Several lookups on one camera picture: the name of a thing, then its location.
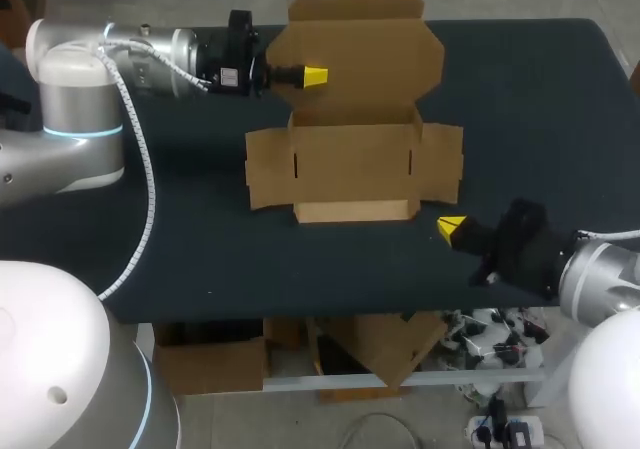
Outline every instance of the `cable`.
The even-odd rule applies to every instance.
[[[147,180],[147,218],[145,221],[144,229],[142,231],[142,235],[140,236],[140,241],[138,242],[138,246],[135,251],[131,255],[129,262],[126,267],[120,274],[120,276],[100,295],[98,295],[98,299],[104,301],[109,296],[111,296],[114,292],[116,292],[120,286],[127,280],[127,278],[131,275],[135,267],[137,266],[140,258],[142,257],[142,253],[149,241],[149,236],[151,235],[151,231],[153,229],[153,223],[155,220],[155,211],[156,211],[156,187],[155,187],[155,179],[153,176],[153,166],[151,164],[151,157],[149,155],[149,150],[147,148],[147,143],[144,138],[144,133],[142,131],[142,126],[140,125],[140,121],[138,119],[138,114],[136,112],[135,106],[133,105],[133,101],[131,100],[131,96],[129,94],[129,89],[127,88],[120,71],[118,70],[118,66],[115,61],[109,57],[105,48],[129,48],[136,49],[151,57],[157,59],[160,63],[169,67],[173,72],[175,72],[178,76],[185,79],[187,82],[197,87],[198,89],[208,92],[209,81],[199,79],[195,76],[192,76],[188,72],[184,71],[176,64],[171,62],[167,57],[157,51],[155,48],[148,46],[142,42],[137,41],[102,41],[97,46],[95,43],[90,43],[88,41],[70,41],[55,46],[51,50],[54,49],[70,49],[76,48],[78,50],[83,50],[90,52],[97,59],[99,59],[105,66],[105,68],[109,71],[109,74],[115,81],[115,85],[120,92],[120,96],[122,97],[122,102],[125,106],[129,119],[131,121],[131,127],[133,129],[133,133],[136,137],[136,141],[138,143],[138,148],[140,150],[140,156],[142,157],[142,164],[144,167],[144,172]]]
[[[553,434],[549,434],[548,432],[544,433],[544,437],[545,438],[549,438],[549,439],[553,439],[554,441],[556,441],[558,444],[560,444],[562,446],[562,449],[567,449],[567,445],[564,443],[564,441],[562,439],[560,439],[557,436],[554,436]]]
[[[484,424],[489,420],[490,414],[487,413],[487,415],[484,417],[483,421],[480,423],[480,425],[478,427],[476,427],[473,432],[471,433],[471,436],[469,436],[469,440],[471,441],[471,445],[473,446],[473,436],[476,432],[478,432],[478,429],[480,429],[482,426],[484,426]]]
[[[151,230],[153,229],[153,221],[155,219],[156,213],[156,185],[155,179],[153,177],[153,167],[151,165],[151,157],[149,156],[149,150],[147,148],[147,142],[144,138],[144,133],[142,132],[142,126],[140,125],[140,121],[138,120],[138,114],[133,105],[133,101],[131,100],[131,96],[129,95],[129,89],[127,89],[127,85],[124,82],[124,79],[120,75],[120,71],[118,71],[118,66],[115,61],[107,56],[100,49],[93,52],[93,55],[97,57],[107,68],[111,77],[113,77],[116,87],[120,92],[120,96],[122,97],[122,102],[124,107],[129,115],[129,119],[131,120],[131,127],[133,128],[133,133],[136,136],[136,141],[138,142],[138,148],[140,149],[140,156],[142,157],[142,165],[144,167],[144,173],[147,179],[147,220],[144,224],[144,229],[142,231],[142,235],[140,236],[140,241],[138,242],[138,246],[136,250],[131,255],[127,266],[122,271],[122,274],[99,296],[98,299],[104,301],[107,297],[111,296],[114,292],[116,292],[120,286],[127,280],[129,275],[133,272],[135,267],[138,265],[140,261],[140,257],[144,252],[144,249],[149,241],[149,236],[151,235]]]
[[[345,431],[345,434],[344,434],[344,436],[342,438],[342,441],[340,441],[340,444],[338,445],[337,449],[345,449],[349,445],[351,440],[353,439],[353,436],[356,434],[356,432],[362,428],[362,426],[364,425],[364,422],[367,419],[370,419],[372,417],[383,417],[383,418],[387,418],[387,419],[391,419],[391,420],[395,421],[402,428],[404,428],[404,430],[406,431],[407,434],[409,434],[409,437],[411,438],[411,444],[413,446],[413,449],[420,449],[421,448],[420,439],[411,430],[411,428],[407,425],[407,423],[404,422],[402,419],[400,419],[400,418],[398,418],[398,417],[396,417],[396,416],[394,416],[392,414],[388,414],[386,412],[371,412],[369,414],[365,414],[364,416],[360,416],[355,421],[353,421],[349,425],[349,427],[347,427],[347,430]]]
[[[624,241],[626,239],[637,239],[640,237],[640,229],[634,231],[625,232],[590,232],[590,231],[578,231],[583,236],[589,239],[602,239],[604,241]]]
[[[110,48],[124,48],[124,47],[126,47],[128,49],[135,49],[137,51],[144,52],[144,53],[150,55],[151,57],[153,57],[154,59],[157,59],[158,61],[160,61],[162,64],[167,66],[173,72],[178,74],[180,77],[182,77],[187,82],[189,82],[191,85],[197,87],[201,91],[208,92],[208,90],[209,90],[209,86],[211,84],[209,81],[207,81],[205,79],[199,79],[199,78],[197,78],[195,76],[192,76],[187,71],[183,70],[182,68],[178,67],[176,64],[171,62],[171,60],[169,60],[169,58],[164,56],[157,49],[155,49],[152,46],[149,46],[148,44],[144,44],[143,42],[138,42],[138,41],[116,40],[116,41],[104,41],[104,42],[101,42],[100,45],[102,47],[107,47],[107,48],[109,48],[109,47]]]

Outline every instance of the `open cardboard box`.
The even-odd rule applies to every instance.
[[[261,391],[269,367],[264,337],[245,334],[232,341],[199,342],[217,337],[218,327],[212,324],[220,323],[191,325],[197,327],[189,329],[187,338],[185,324],[153,325],[153,364],[172,394]]]
[[[286,128],[247,134],[251,208],[293,204],[299,222],[409,219],[457,202],[462,128],[425,124],[414,102],[439,84],[444,48],[422,0],[295,0],[269,64],[329,70]]]

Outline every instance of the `black table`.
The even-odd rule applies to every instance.
[[[555,304],[500,284],[468,287],[478,261],[448,249],[436,218],[495,223],[523,196],[544,203],[559,229],[640,226],[640,103],[593,22],[429,27],[447,50],[444,79],[418,107],[425,121],[465,128],[457,207],[423,204],[409,222],[327,225],[297,224],[290,206],[252,212],[244,134],[285,125],[286,104],[270,95],[139,98],[159,207],[141,263],[107,300],[115,315],[199,321]],[[271,40],[279,30],[261,33]],[[16,92],[33,89],[17,81]],[[51,264],[96,292],[115,279],[146,213],[137,148],[127,142],[118,184],[2,211],[0,259]]]

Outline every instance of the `cardboard box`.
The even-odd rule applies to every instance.
[[[24,47],[31,24],[44,16],[45,0],[0,0],[0,41]]]
[[[308,317],[305,323],[309,351],[317,375],[366,374],[371,372],[355,361],[328,336],[321,335],[313,317]],[[359,387],[352,389],[320,389],[316,391],[316,395],[320,402],[338,403],[401,397],[409,394],[410,391],[411,389],[408,387],[397,389],[391,387]]]
[[[325,317],[315,323],[391,389],[400,387],[447,330],[434,312]]]
[[[631,74],[631,88],[633,92],[640,96],[640,63],[638,63],[633,74]]]
[[[299,222],[409,219],[457,202],[462,128],[425,124],[414,102],[440,82],[444,48],[422,0],[295,0],[274,66],[329,70],[306,90],[274,86],[286,128],[247,134],[251,208],[293,204]]]
[[[184,326],[153,326],[156,339],[153,364],[172,394],[262,390],[263,380],[268,376],[263,337],[233,342],[192,343],[185,341]],[[210,328],[206,324],[199,326],[200,340],[209,340]]]

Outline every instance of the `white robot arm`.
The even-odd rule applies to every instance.
[[[457,251],[480,256],[473,285],[503,280],[558,297],[562,312],[595,329],[579,348],[569,402],[585,449],[640,444],[640,255],[606,240],[636,231],[562,234],[539,204],[515,200],[494,229],[471,217],[443,217],[440,233]]]

